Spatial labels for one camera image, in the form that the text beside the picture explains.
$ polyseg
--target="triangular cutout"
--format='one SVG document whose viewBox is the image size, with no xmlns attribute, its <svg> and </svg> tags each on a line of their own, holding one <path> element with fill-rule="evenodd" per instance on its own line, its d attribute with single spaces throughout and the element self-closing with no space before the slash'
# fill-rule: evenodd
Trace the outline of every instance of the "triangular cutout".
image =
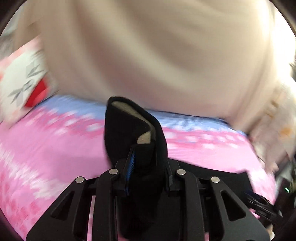
<svg viewBox="0 0 296 241">
<path fill-rule="evenodd" d="M 236 221 L 246 216 L 245 211 L 241 209 L 241 207 L 231 198 L 231 196 L 226 191 L 222 191 L 221 196 L 226 208 L 229 221 Z"/>
<path fill-rule="evenodd" d="M 74 191 L 71 191 L 68 195 L 64 197 L 64 199 L 55 208 L 55 210 L 53 210 L 53 212 L 51 213 L 51 217 L 59 220 L 66 220 L 70 211 L 70 206 L 71 206 L 73 197 L 74 197 Z"/>
</svg>

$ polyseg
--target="round metal pin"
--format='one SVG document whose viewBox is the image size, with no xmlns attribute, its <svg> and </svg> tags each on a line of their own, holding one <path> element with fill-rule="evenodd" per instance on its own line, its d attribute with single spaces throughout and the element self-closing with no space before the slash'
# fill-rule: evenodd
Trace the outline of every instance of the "round metal pin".
<svg viewBox="0 0 296 241">
<path fill-rule="evenodd" d="M 184 169 L 178 169 L 178 170 L 177 170 L 177 173 L 178 173 L 179 175 L 185 175 L 185 174 L 186 174 L 186 171 L 185 171 Z"/>
<path fill-rule="evenodd" d="M 218 178 L 218 177 L 212 177 L 212 178 L 211 178 L 211 181 L 212 181 L 213 183 L 218 183 L 218 182 L 220 182 L 220 178 Z"/>
<path fill-rule="evenodd" d="M 82 183 L 82 182 L 84 182 L 84 178 L 83 177 L 78 177 L 78 178 L 75 179 L 75 182 Z"/>
<path fill-rule="evenodd" d="M 117 173 L 118 173 L 118 170 L 117 169 L 110 169 L 109 170 L 109 174 L 111 174 L 111 175 L 115 175 Z"/>
</svg>

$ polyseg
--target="pink and white pattern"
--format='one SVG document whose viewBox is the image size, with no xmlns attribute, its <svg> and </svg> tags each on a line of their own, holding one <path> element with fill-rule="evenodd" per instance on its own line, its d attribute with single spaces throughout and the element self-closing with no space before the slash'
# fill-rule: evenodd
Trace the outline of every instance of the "pink and white pattern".
<svg viewBox="0 0 296 241">
<path fill-rule="evenodd" d="M 58 110 L 44 104 L 11 129 L 0 125 L 0 207 L 23 239 L 77 176 L 89 179 L 110 168 L 104 120 L 91 112 Z M 254 191 L 274 202 L 274 176 L 264 172 L 244 135 L 182 126 L 163 130 L 169 157 L 226 172 L 247 171 Z"/>
</svg>

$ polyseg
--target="beige curtain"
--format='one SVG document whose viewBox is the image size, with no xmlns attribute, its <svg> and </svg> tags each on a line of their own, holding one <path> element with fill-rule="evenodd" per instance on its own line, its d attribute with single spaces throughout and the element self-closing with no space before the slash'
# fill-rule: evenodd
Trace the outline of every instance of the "beige curtain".
<svg viewBox="0 0 296 241">
<path fill-rule="evenodd" d="M 278 80 L 273 29 L 267 0 L 28 0 L 15 48 L 41 34 L 61 93 L 248 131 Z"/>
</svg>

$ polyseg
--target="red object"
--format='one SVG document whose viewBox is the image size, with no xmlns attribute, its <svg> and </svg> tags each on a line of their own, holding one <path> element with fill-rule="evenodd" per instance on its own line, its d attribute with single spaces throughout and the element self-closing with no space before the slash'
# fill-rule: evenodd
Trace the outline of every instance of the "red object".
<svg viewBox="0 0 296 241">
<path fill-rule="evenodd" d="M 30 108 L 36 106 L 46 98 L 47 94 L 48 94 L 48 90 L 47 90 L 46 82 L 44 78 L 42 78 L 39 81 L 39 83 L 36 85 L 35 89 L 33 90 L 32 94 L 27 100 L 25 106 Z"/>
</svg>

